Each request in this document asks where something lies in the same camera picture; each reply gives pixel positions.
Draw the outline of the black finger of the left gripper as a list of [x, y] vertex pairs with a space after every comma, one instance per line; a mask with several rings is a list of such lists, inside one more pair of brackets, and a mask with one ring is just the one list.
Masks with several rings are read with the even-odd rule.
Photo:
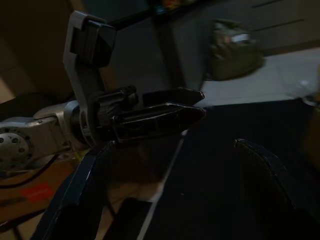
[[204, 98], [205, 95], [201, 91], [184, 87], [178, 87], [170, 90], [159, 90], [142, 95], [144, 107], [151, 107], [164, 103], [193, 106]]
[[122, 112], [112, 128], [119, 143], [135, 143], [181, 133], [205, 116], [203, 108], [167, 102]]

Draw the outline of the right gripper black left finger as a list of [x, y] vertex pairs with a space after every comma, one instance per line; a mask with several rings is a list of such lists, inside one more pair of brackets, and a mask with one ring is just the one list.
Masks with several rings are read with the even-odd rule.
[[56, 191], [32, 240], [95, 240], [107, 203], [115, 148], [116, 143], [109, 141], [85, 154]]

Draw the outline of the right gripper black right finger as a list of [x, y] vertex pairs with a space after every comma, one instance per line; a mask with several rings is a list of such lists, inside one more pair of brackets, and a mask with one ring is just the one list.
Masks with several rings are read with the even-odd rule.
[[263, 146], [238, 138], [234, 148], [245, 195], [265, 240], [320, 240], [320, 194]]

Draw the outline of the cardboard box with red sticker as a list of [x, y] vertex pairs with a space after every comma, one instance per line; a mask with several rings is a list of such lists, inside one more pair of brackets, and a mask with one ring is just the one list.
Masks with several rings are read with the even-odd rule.
[[13, 229], [41, 216], [62, 182], [75, 170], [77, 163], [59, 160], [38, 177], [22, 186], [0, 188], [0, 240], [28, 240], [29, 233], [15, 236]]

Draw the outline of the olive green bag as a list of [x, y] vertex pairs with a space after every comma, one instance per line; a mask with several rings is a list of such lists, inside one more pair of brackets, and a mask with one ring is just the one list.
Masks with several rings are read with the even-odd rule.
[[208, 74], [214, 81], [247, 75], [265, 63], [257, 41], [233, 20], [213, 20], [209, 50]]

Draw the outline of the dark blue carpet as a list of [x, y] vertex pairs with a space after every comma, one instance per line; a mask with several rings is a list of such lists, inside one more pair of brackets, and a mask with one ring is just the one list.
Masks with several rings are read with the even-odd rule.
[[[266, 240], [235, 140], [263, 146], [320, 195], [320, 171], [303, 146], [313, 112], [299, 99], [208, 107], [184, 138], [143, 240]], [[150, 206], [125, 200], [103, 240], [136, 240]]]

